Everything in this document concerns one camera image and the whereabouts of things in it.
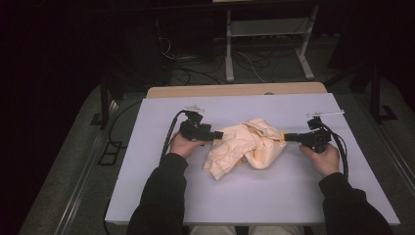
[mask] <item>white table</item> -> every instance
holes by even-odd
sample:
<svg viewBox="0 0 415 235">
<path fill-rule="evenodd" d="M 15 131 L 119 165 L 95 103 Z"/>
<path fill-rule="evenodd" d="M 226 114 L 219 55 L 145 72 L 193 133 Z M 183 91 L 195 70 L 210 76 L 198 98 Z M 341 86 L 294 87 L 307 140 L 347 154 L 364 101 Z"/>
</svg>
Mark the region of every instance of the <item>white table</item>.
<svg viewBox="0 0 415 235">
<path fill-rule="evenodd" d="M 264 118 L 287 132 L 308 132 L 307 113 L 337 112 L 329 93 L 253 96 L 218 96 L 146 99 L 132 132 L 106 221 L 127 224 L 139 204 L 146 180 L 158 166 L 165 135 L 173 117 L 182 109 L 197 105 L 205 109 L 203 123 L 212 130 L 238 124 L 249 118 Z M 347 144 L 349 181 L 367 193 L 371 203 L 390 224 L 399 224 L 391 204 L 366 162 L 343 116 L 323 117 L 323 122 L 341 135 Z M 323 223 L 320 176 L 310 160 L 289 143 L 267 169 L 237 166 L 216 181 L 203 170 L 210 144 L 199 148 L 188 160 L 185 176 L 184 223 L 191 224 L 316 224 Z"/>
</svg>

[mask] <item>black cable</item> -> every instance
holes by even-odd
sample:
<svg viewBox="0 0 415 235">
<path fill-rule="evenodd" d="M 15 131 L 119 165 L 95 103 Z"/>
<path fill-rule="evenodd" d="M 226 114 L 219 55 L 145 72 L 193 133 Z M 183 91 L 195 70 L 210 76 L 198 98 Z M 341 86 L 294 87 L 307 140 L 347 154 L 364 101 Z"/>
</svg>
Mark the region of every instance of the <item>black cable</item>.
<svg viewBox="0 0 415 235">
<path fill-rule="evenodd" d="M 176 65 L 180 65 L 180 66 L 199 66 L 199 65 L 204 65 L 208 62 L 211 62 L 214 58 L 210 59 L 210 58 L 206 58 L 206 57 L 195 57 L 195 58 L 189 58 L 189 59 L 185 59 L 185 58 L 177 58 L 175 60 Z"/>
<path fill-rule="evenodd" d="M 238 57 L 234 57 L 234 58 L 241 60 L 243 63 L 245 63 L 247 65 L 254 66 L 255 68 L 258 68 L 256 71 L 262 71 L 263 69 L 268 68 L 270 66 L 270 64 L 271 64 L 271 62 L 269 61 L 268 58 L 263 58 L 263 59 L 260 59 L 260 60 L 254 60 L 253 61 L 251 59 L 250 60 L 247 60 L 247 58 L 245 58 L 244 56 L 242 56 L 244 54 L 241 53 L 241 52 L 238 52 L 237 51 L 236 54 L 238 55 Z M 260 61 L 263 61 L 263 60 L 266 61 L 266 65 L 262 65 L 261 63 L 259 63 Z M 238 62 L 238 60 L 234 60 L 234 62 L 236 64 L 238 64 L 238 66 L 240 66 L 242 69 L 244 69 L 246 71 L 252 71 L 253 70 L 252 68 L 250 68 L 250 69 L 245 68 L 244 66 L 241 65 L 240 62 Z"/>
<path fill-rule="evenodd" d="M 289 57 L 295 54 L 296 54 L 296 49 L 291 49 L 290 52 L 287 52 L 286 54 L 279 55 L 279 56 L 271 56 L 270 58 L 280 59 L 280 58 Z"/>
<path fill-rule="evenodd" d="M 104 230 L 107 235 L 111 235 L 110 230 L 108 230 L 107 222 L 105 221 L 105 216 L 107 216 L 108 208 L 110 207 L 111 197 L 108 197 L 107 205 L 104 209 L 103 225 Z"/>
<path fill-rule="evenodd" d="M 187 86 L 188 84 L 191 84 L 192 82 L 190 81 L 192 79 L 192 75 L 188 72 L 188 71 L 184 71 L 187 74 L 187 81 L 183 81 L 180 78 L 178 78 L 175 74 L 172 74 L 172 76 L 174 76 L 174 78 L 178 81 L 180 81 L 181 83 L 183 83 L 183 86 Z"/>
<path fill-rule="evenodd" d="M 321 126 L 323 126 L 327 131 L 329 131 L 332 134 L 333 138 L 335 139 L 335 142 L 339 148 L 339 152 L 340 152 L 342 163 L 343 163 L 343 175 L 345 176 L 346 180 L 348 180 L 347 148 L 346 148 L 345 140 L 340 135 L 333 132 L 333 130 L 331 130 L 329 126 L 327 126 L 326 124 L 324 123 L 319 123 L 319 124 L 321 124 Z"/>
<path fill-rule="evenodd" d="M 258 53 L 258 52 L 256 52 L 256 50 L 254 50 L 254 48 L 253 48 L 253 46 L 252 45 L 250 45 L 250 49 L 251 50 L 247 50 L 246 52 L 244 51 L 244 50 L 236 50 L 236 52 L 238 53 L 238 54 L 240 54 L 239 56 L 241 56 L 241 54 L 243 54 L 243 53 L 250 53 L 250 54 L 253 54 L 253 55 L 255 55 L 255 56 L 257 56 L 257 57 L 260 57 L 260 59 L 257 59 L 257 60 L 254 60 L 254 59 L 250 59 L 251 60 L 251 63 L 250 62 L 247 62 L 246 61 L 246 58 L 244 58 L 244 63 L 246 63 L 246 64 L 253 64 L 255 67 L 257 67 L 257 68 L 261 68 L 261 69 L 265 69 L 265 68 L 268 68 L 270 65 L 271 65 L 271 62 L 269 61 L 269 58 L 270 58 L 270 56 L 272 55 L 272 53 L 273 53 L 273 51 L 270 51 L 269 53 L 268 53 L 268 55 L 266 55 L 266 56 L 264 56 L 264 55 L 262 55 L 262 54 L 260 54 L 260 53 Z"/>
<path fill-rule="evenodd" d="M 160 156 L 160 163 L 164 159 L 165 153 L 167 152 L 167 148 L 170 145 L 171 133 L 173 132 L 174 126 L 177 123 L 177 118 L 185 112 L 186 111 L 182 110 L 179 113 L 177 113 L 177 115 L 174 117 L 173 121 L 171 122 L 170 129 L 168 130 L 167 135 L 165 136 L 164 145 L 162 147 L 161 156 Z"/>
<path fill-rule="evenodd" d="M 114 126 L 115 126 L 115 123 L 116 123 L 116 121 L 119 119 L 119 117 L 121 117 L 126 111 L 128 111 L 129 109 L 131 109 L 132 107 L 134 107 L 134 106 L 136 106 L 136 105 L 138 105 L 138 104 L 140 104 L 142 101 L 138 101 L 138 102 L 135 102 L 134 104 L 132 104 L 132 105 L 130 105 L 130 106 L 128 106 L 127 108 L 125 108 L 125 110 L 123 110 L 121 113 L 119 113 L 119 115 L 117 115 L 116 117 L 115 117 L 115 120 L 114 120 L 114 122 L 113 122 L 113 124 L 111 125 L 111 127 L 110 127 L 110 132 L 108 133 L 108 139 L 109 139 L 109 141 L 110 141 L 110 144 L 111 145 L 113 145 L 114 147 L 116 147 L 116 148 L 120 148 L 120 149 L 126 149 L 126 148 L 128 148 L 128 146 L 117 146 L 117 145 L 115 145 L 115 144 L 113 144 L 113 138 L 112 138 L 112 134 L 113 134 L 113 129 L 114 129 Z"/>
<path fill-rule="evenodd" d="M 225 83 L 225 81 L 223 81 L 222 79 L 220 79 L 220 78 L 216 78 L 216 77 L 213 77 L 213 76 L 211 76 L 211 75 L 209 75 L 209 74 L 206 74 L 206 73 L 204 73 L 204 72 L 200 72 L 200 71 L 196 71 L 196 70 L 191 70 L 191 69 L 187 69 L 187 68 L 184 68 L 184 67 L 180 67 L 180 66 L 176 66 L 175 67 L 176 69 L 178 69 L 178 70 L 182 70 L 182 71 L 189 71 L 189 72 L 194 72 L 194 73 L 197 73 L 197 74 L 200 74 L 200 75 L 204 75 L 204 76 L 207 76 L 208 78 L 210 78 L 210 79 L 212 79 L 213 81 L 215 81 L 217 84 L 221 84 L 220 83 L 220 81 L 222 81 L 223 83 Z"/>
<path fill-rule="evenodd" d="M 222 68 L 224 61 L 225 61 L 225 58 L 223 57 L 220 60 L 219 65 L 218 65 L 217 68 L 215 68 L 213 70 L 209 70 L 209 71 L 198 71 L 198 72 L 203 73 L 203 74 L 206 74 L 206 73 L 214 73 L 216 71 L 219 71 Z M 180 64 L 180 65 L 176 65 L 176 66 L 179 67 L 179 68 L 184 68 L 184 66 L 193 66 L 193 65 L 182 65 L 182 64 Z"/>
</svg>

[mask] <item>gripper camera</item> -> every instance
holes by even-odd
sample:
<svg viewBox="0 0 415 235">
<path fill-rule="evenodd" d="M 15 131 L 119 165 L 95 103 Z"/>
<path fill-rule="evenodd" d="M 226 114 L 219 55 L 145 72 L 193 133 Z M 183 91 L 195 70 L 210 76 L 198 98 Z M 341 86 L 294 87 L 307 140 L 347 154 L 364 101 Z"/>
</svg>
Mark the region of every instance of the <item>gripper camera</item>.
<svg viewBox="0 0 415 235">
<path fill-rule="evenodd" d="M 312 149 L 315 153 L 324 152 L 324 146 L 332 140 L 332 132 L 324 128 L 325 124 L 320 117 L 309 120 L 308 126 L 311 132 L 308 133 L 287 133 L 284 135 L 285 141 L 297 141 L 303 146 Z"/>
<path fill-rule="evenodd" d="M 188 140 L 205 140 L 212 141 L 213 139 L 221 139 L 223 132 L 211 132 L 210 124 L 201 123 L 203 116 L 196 112 L 186 111 L 187 120 L 180 124 L 180 133 Z"/>
</svg>

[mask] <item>pants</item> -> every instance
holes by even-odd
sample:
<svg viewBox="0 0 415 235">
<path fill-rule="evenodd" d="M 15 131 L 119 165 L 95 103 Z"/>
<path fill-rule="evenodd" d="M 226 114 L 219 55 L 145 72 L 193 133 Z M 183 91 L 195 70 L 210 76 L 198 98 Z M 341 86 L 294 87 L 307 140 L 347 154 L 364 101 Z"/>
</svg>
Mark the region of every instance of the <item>pants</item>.
<svg viewBox="0 0 415 235">
<path fill-rule="evenodd" d="M 195 226 L 190 235 L 237 235 L 233 226 Z M 250 226 L 249 235 L 303 235 L 302 226 Z"/>
</svg>

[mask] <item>black sleeve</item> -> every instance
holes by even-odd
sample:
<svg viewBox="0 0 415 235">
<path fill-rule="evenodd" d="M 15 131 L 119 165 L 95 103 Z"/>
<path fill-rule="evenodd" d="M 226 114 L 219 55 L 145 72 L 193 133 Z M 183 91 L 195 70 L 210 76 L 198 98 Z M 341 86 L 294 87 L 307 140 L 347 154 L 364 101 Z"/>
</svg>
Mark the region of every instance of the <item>black sleeve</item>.
<svg viewBox="0 0 415 235">
<path fill-rule="evenodd" d="M 167 154 L 163 158 L 146 182 L 127 234 L 181 234 L 186 167 L 186 160 L 179 155 Z"/>
<path fill-rule="evenodd" d="M 393 234 L 385 218 L 366 200 L 366 193 L 351 188 L 341 173 L 331 174 L 319 183 L 328 235 Z"/>
</svg>

